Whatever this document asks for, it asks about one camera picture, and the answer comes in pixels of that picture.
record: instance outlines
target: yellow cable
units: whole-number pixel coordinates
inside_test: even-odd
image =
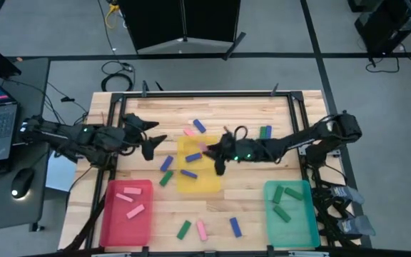
[[[108,18],[109,18],[109,16],[110,16],[113,12],[118,11],[119,9],[120,9],[120,7],[119,7],[118,5],[109,4],[109,10],[108,10],[108,13],[107,13],[106,18],[105,18],[105,20],[106,20],[106,26],[107,26],[108,28],[110,28],[110,29],[115,28],[115,25],[114,25],[114,26],[111,26],[111,25],[108,23]],[[114,22],[114,24],[116,24],[116,23],[117,23],[117,16],[115,16],[115,22]]]

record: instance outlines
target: black desk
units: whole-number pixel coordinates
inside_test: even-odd
[[[45,92],[49,72],[48,59],[23,61],[16,66],[22,75],[11,79],[31,84]],[[20,122],[27,117],[42,114],[44,96],[39,91],[11,82],[4,82],[3,87],[20,103]],[[41,218],[49,155],[45,155],[37,163],[36,160],[48,149],[47,143],[13,146],[11,172],[0,175],[0,228],[36,223]],[[11,184],[16,172],[34,163],[36,165],[33,168],[36,172],[28,194],[23,198],[14,199],[11,195]]]

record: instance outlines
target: red tray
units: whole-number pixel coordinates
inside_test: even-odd
[[[125,187],[142,188],[140,195],[124,194]],[[130,203],[117,198],[121,193],[133,199]],[[126,214],[143,204],[144,210],[131,219]],[[106,246],[146,246],[151,234],[153,186],[149,180],[110,181],[99,244]]]

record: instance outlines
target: blue block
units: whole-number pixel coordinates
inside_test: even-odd
[[[201,153],[195,153],[195,154],[191,154],[190,156],[186,156],[185,161],[186,162],[196,161],[202,157],[203,155]]]
[[[265,137],[270,138],[272,136],[272,126],[265,127]]]
[[[201,133],[206,132],[206,128],[204,128],[203,124],[198,119],[194,120],[193,124]]]
[[[233,227],[234,236],[235,237],[241,237],[242,232],[240,231],[239,223],[237,223],[237,219],[236,218],[230,218],[229,221],[231,222],[231,226]]]
[[[194,174],[193,172],[186,171],[186,170],[180,170],[180,173],[186,176],[190,176],[191,178],[198,178],[198,175]]]
[[[161,165],[160,170],[166,172],[166,171],[168,170],[168,168],[169,168],[169,165],[172,163],[172,160],[173,160],[173,159],[174,159],[174,158],[173,158],[172,156],[168,156],[168,157],[166,158],[166,160],[164,161],[163,165]]]

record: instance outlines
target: gray floor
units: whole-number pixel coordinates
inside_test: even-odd
[[[363,52],[353,14],[342,0],[308,0],[323,53]],[[312,52],[298,0],[242,0],[239,31],[247,33],[236,49],[241,52]],[[118,54],[134,54],[127,31],[109,31]],[[405,45],[411,51],[411,35]],[[202,44],[169,46],[151,53],[223,51]],[[111,54],[98,4],[85,0],[6,0],[0,13],[0,51],[7,56]],[[104,61],[53,61],[49,81],[88,106],[100,91]],[[130,61],[136,67],[136,90],[142,80],[165,90],[322,89],[315,59],[186,59]],[[326,59],[330,85],[338,109],[355,114],[364,136],[350,145],[363,208],[377,231],[376,248],[411,250],[411,62],[400,60],[398,74],[370,74],[367,59]],[[394,69],[388,59],[379,69]],[[126,87],[116,79],[112,90]],[[61,104],[48,89],[66,122],[81,110]],[[44,204],[42,224],[47,230],[28,233],[28,226],[0,230],[0,256],[47,253],[56,249],[64,217],[64,198]]]

